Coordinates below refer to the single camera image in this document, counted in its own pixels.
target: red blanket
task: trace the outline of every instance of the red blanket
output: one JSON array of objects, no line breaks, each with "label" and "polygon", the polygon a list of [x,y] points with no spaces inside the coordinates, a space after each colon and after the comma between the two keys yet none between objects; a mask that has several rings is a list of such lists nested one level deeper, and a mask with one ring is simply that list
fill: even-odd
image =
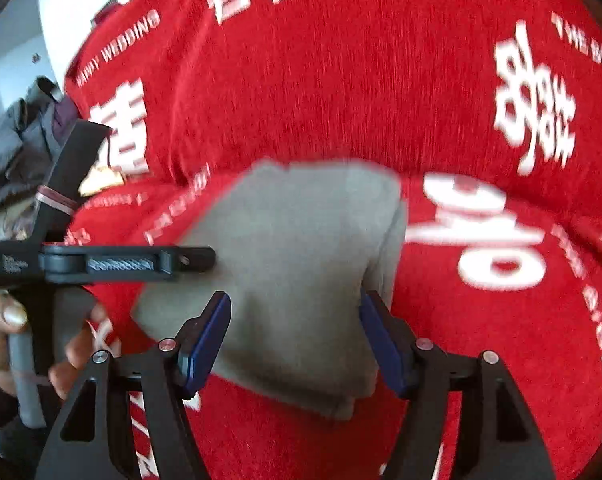
[{"label": "red blanket", "polygon": [[[590,458],[602,34],[578,0],[132,0],[88,38],[66,90],[116,130],[100,164],[140,178],[80,211],[68,243],[171,243],[265,157],[388,166],[409,219],[393,312],[444,349],[501,354],[559,478]],[[116,336],[143,346],[129,319],[138,286],[94,292]],[[217,378],[192,406],[224,479],[375,478],[403,410],[381,385],[352,421],[328,422]],[[139,458],[156,473],[147,440]]]}]

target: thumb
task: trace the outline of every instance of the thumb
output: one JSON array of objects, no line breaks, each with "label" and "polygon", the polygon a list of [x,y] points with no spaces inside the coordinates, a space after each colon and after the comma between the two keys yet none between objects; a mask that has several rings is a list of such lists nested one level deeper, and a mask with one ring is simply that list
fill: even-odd
[{"label": "thumb", "polygon": [[28,323],[23,305],[6,292],[0,294],[0,387],[14,393],[14,381],[9,373],[8,335],[21,332]]},{"label": "thumb", "polygon": [[21,332],[28,323],[28,314],[7,292],[0,293],[0,339]]}]

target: gray towel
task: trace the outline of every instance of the gray towel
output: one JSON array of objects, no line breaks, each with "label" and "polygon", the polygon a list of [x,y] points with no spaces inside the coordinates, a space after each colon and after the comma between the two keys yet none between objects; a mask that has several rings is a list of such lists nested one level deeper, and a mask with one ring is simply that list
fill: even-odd
[{"label": "gray towel", "polygon": [[179,242],[213,247],[216,268],[148,284],[132,315],[162,338],[225,290],[233,314],[214,373],[350,418],[377,375],[359,323],[360,290],[378,290],[391,304],[405,216],[399,180],[380,166],[262,164]]}]

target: gray cloth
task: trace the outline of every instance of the gray cloth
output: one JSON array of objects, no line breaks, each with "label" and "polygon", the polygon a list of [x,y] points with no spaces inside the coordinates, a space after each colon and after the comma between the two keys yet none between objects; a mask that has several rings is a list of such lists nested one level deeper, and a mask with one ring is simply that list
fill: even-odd
[{"label": "gray cloth", "polygon": [[214,373],[324,416],[350,418],[375,389],[361,328],[361,287],[390,305],[405,236],[396,175],[364,163],[260,165],[181,245],[210,245],[217,266],[148,284],[132,316],[152,337],[175,334],[215,290],[232,321]]},{"label": "gray cloth", "polygon": [[54,138],[54,84],[39,77],[0,117],[0,204],[36,189],[61,146]]}]

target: bolt head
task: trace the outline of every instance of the bolt head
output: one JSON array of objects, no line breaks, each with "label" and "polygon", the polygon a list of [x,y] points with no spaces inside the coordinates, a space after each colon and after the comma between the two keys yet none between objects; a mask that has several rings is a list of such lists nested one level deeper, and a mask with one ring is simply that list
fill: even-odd
[{"label": "bolt head", "polygon": [[104,363],[108,360],[108,353],[105,350],[99,350],[98,352],[94,352],[92,356],[92,361],[94,361],[97,365]]},{"label": "bolt head", "polygon": [[434,348],[434,343],[430,341],[427,337],[420,337],[417,339],[417,348],[419,350],[432,350]]},{"label": "bolt head", "polygon": [[495,365],[499,362],[499,356],[492,350],[486,350],[483,354],[484,361],[489,365]]},{"label": "bolt head", "polygon": [[166,339],[161,339],[159,341],[159,350],[161,352],[169,352],[170,350],[174,350],[177,346],[177,342],[171,337]]}]

